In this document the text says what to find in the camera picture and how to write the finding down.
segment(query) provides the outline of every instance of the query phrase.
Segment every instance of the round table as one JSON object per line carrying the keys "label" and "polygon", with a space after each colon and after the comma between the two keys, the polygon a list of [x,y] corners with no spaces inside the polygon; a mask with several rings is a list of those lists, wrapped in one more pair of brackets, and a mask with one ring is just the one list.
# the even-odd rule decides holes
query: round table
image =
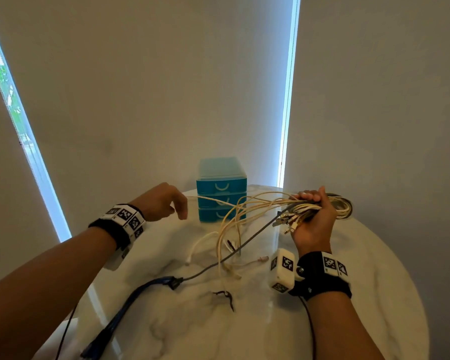
{"label": "round table", "polygon": [[[278,191],[250,185],[250,195]],[[185,193],[196,195],[196,190]],[[189,199],[189,215],[148,223],[126,260],[114,272],[103,269],[78,306],[76,341],[83,349],[112,319],[127,296],[150,279],[190,276],[216,261],[216,236],[202,242],[185,265],[192,244],[217,231],[219,223],[200,223],[197,199]],[[250,237],[270,221],[275,210],[246,225]],[[252,240],[241,257],[246,263],[271,256],[277,248],[297,255],[285,226],[271,225]],[[236,240],[236,232],[228,238]],[[333,254],[347,265],[352,302],[386,359],[428,359],[429,332],[425,311],[408,272],[371,230],[354,218],[337,221],[331,236]],[[175,291],[165,285],[148,288],[126,313],[102,359],[300,359],[312,358],[307,313],[297,297],[280,295],[267,285],[270,263],[254,263],[225,275],[234,309],[223,296],[217,268],[184,282]]]}

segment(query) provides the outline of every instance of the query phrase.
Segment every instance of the drawer handle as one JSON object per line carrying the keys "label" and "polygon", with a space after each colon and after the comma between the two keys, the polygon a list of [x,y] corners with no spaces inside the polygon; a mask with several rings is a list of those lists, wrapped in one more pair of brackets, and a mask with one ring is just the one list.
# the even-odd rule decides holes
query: drawer handle
{"label": "drawer handle", "polygon": [[226,199],[226,202],[227,202],[227,204],[226,203],[222,203],[222,202],[217,202],[219,205],[221,205],[221,206],[228,206],[228,203],[230,202],[230,197],[228,197],[227,199]]}
{"label": "drawer handle", "polygon": [[218,184],[215,183],[215,188],[218,189],[219,191],[226,191],[226,190],[228,190],[228,187],[230,187],[230,183],[227,183],[225,188],[219,188]]}

